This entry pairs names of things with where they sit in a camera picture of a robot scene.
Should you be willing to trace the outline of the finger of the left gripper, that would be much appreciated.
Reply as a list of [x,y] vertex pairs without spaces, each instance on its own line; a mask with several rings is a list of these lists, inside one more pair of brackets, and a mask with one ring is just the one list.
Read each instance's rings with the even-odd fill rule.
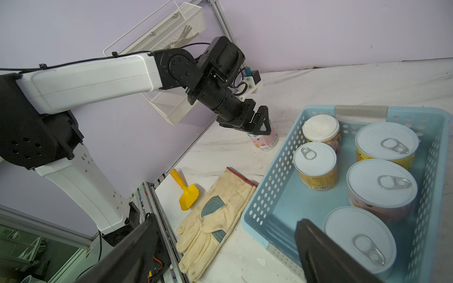
[[248,124],[247,132],[252,135],[268,136],[271,133],[271,125],[267,106],[260,106]]

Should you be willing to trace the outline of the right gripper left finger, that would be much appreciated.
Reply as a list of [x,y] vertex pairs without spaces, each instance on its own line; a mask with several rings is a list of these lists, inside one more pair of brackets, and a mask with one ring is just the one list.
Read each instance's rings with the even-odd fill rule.
[[76,282],[149,283],[149,274],[161,269],[161,264],[155,260],[159,241],[160,230],[156,216],[149,213],[142,224],[104,259],[76,279]]

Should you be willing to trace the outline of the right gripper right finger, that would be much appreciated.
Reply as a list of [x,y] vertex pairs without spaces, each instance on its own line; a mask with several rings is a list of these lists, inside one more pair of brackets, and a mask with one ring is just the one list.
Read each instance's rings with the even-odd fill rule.
[[312,221],[297,223],[295,242],[308,283],[379,283]]

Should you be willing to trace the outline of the pink can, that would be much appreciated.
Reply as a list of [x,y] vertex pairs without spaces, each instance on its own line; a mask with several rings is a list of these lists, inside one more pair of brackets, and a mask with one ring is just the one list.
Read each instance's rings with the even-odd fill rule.
[[278,143],[278,135],[271,125],[271,133],[269,135],[253,135],[247,134],[253,145],[261,152],[267,152],[273,149]]

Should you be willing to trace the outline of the green can pull tab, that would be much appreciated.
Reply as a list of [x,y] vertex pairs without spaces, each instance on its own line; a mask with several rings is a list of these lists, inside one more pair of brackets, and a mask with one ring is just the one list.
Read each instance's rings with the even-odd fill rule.
[[323,231],[353,259],[379,279],[387,279],[393,269],[397,247],[389,228],[374,214],[345,206],[331,211]]

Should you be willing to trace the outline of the orange can pull tab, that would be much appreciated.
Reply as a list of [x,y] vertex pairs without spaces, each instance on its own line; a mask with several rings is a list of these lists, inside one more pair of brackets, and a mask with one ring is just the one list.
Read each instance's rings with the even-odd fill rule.
[[293,164],[304,186],[312,191],[329,191],[338,184],[337,154],[325,143],[301,145],[293,154]]

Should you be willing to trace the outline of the pink can pull tab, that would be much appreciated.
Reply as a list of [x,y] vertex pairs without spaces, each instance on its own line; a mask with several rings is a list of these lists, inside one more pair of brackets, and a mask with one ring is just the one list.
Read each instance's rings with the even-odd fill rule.
[[386,224],[403,221],[418,194],[411,173],[386,160],[356,162],[346,174],[346,183],[350,205],[374,214]]

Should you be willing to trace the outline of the yellow can pull tab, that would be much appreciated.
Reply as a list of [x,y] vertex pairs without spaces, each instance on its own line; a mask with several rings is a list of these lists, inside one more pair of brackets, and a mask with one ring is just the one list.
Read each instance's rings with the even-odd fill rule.
[[357,161],[380,159],[410,170],[419,147],[419,137],[409,127],[398,123],[372,123],[356,136]]

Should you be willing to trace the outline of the light blue plastic basket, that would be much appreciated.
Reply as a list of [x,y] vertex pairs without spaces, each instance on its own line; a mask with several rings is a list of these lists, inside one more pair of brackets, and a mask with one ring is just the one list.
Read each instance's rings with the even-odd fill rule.
[[322,248],[300,225],[387,283],[426,283],[435,257],[452,116],[438,108],[308,106],[242,215],[297,277]]

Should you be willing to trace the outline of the white mesh lower bin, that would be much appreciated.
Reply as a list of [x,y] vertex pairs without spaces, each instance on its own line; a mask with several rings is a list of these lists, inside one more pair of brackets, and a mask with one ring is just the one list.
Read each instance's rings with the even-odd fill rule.
[[161,92],[143,92],[141,95],[172,126],[177,125],[197,104],[190,104],[184,88]]

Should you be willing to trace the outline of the white mesh bin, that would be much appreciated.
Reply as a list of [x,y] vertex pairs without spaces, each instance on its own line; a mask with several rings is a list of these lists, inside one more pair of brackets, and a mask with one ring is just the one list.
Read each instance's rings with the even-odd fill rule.
[[103,50],[104,56],[180,48],[206,29],[203,7],[192,2],[166,1],[157,10]]
[[143,92],[141,95],[172,126],[177,125],[197,104],[190,104],[184,88],[161,92]]

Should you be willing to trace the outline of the beige work glove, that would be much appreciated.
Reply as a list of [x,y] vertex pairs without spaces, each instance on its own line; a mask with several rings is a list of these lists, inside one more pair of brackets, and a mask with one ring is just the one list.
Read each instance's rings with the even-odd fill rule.
[[241,218],[258,185],[227,167],[179,225],[179,269],[199,280]]

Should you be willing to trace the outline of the yellow plastic scoop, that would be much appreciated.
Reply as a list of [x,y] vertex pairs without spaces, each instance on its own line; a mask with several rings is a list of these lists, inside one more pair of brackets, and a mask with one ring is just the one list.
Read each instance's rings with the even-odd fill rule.
[[188,186],[176,169],[172,169],[170,171],[170,174],[173,177],[174,181],[183,190],[183,193],[179,198],[179,204],[180,208],[183,211],[187,211],[198,199],[199,189],[196,187],[195,184]]

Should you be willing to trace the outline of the white mesh upper bin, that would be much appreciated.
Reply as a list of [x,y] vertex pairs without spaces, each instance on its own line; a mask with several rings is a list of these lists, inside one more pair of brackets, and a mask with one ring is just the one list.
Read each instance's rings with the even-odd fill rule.
[[103,50],[104,56],[180,48],[206,29],[203,7],[192,2],[166,1],[157,10]]

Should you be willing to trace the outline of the aluminium frame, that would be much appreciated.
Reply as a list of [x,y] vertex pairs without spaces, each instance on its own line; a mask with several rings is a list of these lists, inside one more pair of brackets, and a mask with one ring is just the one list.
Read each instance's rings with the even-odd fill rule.
[[192,0],[192,1],[189,1],[190,4],[194,4],[194,5],[201,5],[203,2],[207,3],[207,5],[210,7],[210,9],[214,15],[214,18],[216,19],[217,24],[218,24],[220,30],[222,31],[223,36],[227,37],[235,45],[238,45],[237,41],[234,37],[234,34],[232,32],[232,29],[227,21],[226,15],[221,7],[220,1],[218,1],[218,0],[207,0],[207,1]]

